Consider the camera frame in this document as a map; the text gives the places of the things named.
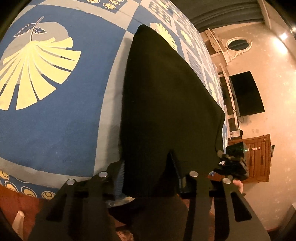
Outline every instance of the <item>patterned bedspread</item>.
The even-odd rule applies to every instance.
[[[141,24],[224,109],[202,38],[170,1],[33,0],[0,43],[0,184],[51,199],[67,179],[89,179],[119,160],[124,71]],[[223,137],[227,146],[225,123]]]

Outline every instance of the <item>black cloth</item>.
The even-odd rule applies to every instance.
[[[128,226],[135,241],[183,240],[188,209],[178,196],[138,198],[108,210]]]
[[[123,86],[120,141],[123,193],[173,196],[167,155],[207,176],[220,162],[225,114],[185,60],[151,28],[139,26]]]

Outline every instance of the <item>round mirror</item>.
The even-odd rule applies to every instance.
[[[245,50],[250,44],[245,39],[236,39],[228,43],[228,48],[234,51]]]

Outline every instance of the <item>hand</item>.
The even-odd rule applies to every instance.
[[[240,193],[242,193],[242,189],[244,187],[244,184],[240,180],[233,180],[233,184],[235,186],[238,186]]]

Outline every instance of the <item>ceiling light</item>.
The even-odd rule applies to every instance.
[[[288,35],[286,33],[283,33],[279,37],[281,40],[285,40],[288,37]]]

